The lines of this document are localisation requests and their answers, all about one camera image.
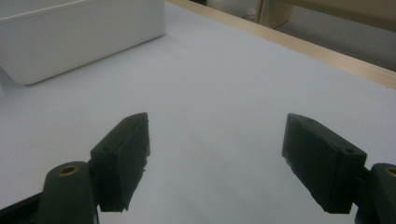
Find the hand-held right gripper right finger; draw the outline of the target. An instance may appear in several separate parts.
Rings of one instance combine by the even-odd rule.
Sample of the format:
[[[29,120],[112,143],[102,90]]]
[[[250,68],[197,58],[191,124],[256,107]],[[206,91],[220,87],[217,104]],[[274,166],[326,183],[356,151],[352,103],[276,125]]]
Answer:
[[[364,151],[314,119],[289,114],[282,156],[324,211],[350,212]]]

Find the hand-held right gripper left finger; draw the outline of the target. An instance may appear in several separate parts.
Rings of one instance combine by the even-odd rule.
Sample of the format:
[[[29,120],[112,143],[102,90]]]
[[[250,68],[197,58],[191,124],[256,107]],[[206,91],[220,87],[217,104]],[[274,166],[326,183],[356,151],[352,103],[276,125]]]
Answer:
[[[123,119],[91,150],[93,185],[102,212],[122,212],[129,208],[149,153],[146,112]]]

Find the white plastic bin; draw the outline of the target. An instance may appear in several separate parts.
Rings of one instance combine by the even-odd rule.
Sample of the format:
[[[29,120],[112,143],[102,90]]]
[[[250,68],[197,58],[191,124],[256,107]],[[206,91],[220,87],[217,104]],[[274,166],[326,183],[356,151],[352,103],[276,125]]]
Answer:
[[[164,0],[0,0],[0,68],[30,85],[164,31]]]

